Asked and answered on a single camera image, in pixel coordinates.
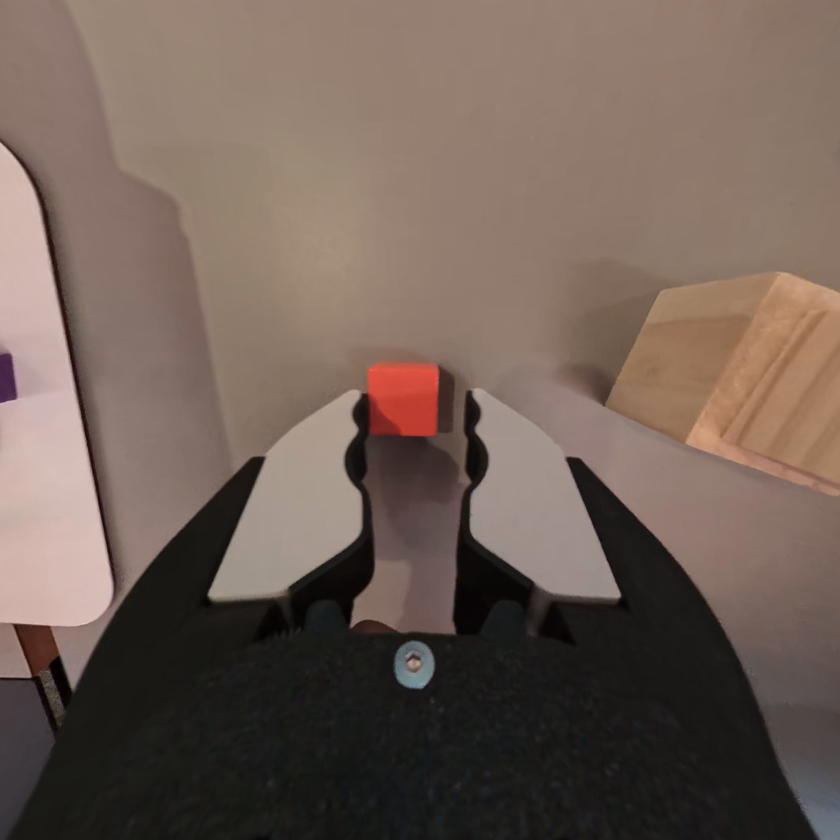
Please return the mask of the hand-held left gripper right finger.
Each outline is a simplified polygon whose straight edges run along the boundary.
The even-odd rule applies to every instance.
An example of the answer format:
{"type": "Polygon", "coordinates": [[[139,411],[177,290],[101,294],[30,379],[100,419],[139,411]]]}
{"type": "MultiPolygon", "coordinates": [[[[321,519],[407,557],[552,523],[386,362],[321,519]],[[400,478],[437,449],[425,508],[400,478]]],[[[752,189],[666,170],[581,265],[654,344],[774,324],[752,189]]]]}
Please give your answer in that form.
{"type": "Polygon", "coordinates": [[[487,391],[467,393],[469,486],[458,548],[496,565],[528,602],[613,606],[621,592],[562,447],[487,391]]]}

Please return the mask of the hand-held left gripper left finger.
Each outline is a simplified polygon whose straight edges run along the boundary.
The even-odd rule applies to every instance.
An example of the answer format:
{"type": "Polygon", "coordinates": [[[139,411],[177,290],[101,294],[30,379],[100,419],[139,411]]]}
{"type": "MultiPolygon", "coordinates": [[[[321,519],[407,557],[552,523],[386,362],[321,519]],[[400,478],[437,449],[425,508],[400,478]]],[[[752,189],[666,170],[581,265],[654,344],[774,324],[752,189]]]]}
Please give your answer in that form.
{"type": "Polygon", "coordinates": [[[349,390],[272,445],[208,590],[212,603],[354,605],[375,567],[368,412],[367,395],[349,390]]]}

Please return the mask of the red wooden cube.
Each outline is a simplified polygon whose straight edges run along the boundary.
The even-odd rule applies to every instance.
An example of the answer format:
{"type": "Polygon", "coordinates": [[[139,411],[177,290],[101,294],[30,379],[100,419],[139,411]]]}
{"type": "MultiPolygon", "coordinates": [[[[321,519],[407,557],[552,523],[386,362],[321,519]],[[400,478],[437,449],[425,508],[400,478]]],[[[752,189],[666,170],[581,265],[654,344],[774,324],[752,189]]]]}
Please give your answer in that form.
{"type": "Polygon", "coordinates": [[[439,367],[377,363],[367,371],[371,436],[430,438],[438,434],[439,367]]]}

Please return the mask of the medium wooden cube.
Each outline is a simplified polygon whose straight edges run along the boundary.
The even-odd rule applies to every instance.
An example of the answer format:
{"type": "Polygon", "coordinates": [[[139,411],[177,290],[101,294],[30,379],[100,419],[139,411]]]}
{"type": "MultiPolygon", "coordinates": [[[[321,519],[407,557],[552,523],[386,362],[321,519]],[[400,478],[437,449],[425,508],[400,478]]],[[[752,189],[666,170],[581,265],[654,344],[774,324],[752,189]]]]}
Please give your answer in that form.
{"type": "Polygon", "coordinates": [[[839,295],[785,272],[661,291],[606,407],[837,482],[839,295]]]}

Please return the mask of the white folding stand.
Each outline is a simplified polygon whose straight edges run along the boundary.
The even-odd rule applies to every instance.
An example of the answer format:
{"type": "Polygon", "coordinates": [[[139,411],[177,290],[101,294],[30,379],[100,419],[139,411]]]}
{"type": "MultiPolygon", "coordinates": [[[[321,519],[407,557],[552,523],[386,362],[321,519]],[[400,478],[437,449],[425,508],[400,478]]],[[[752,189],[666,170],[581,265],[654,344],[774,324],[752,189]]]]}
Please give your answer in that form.
{"type": "Polygon", "coordinates": [[[2,623],[78,627],[114,583],[66,322],[36,187],[1,149],[2,623]]]}

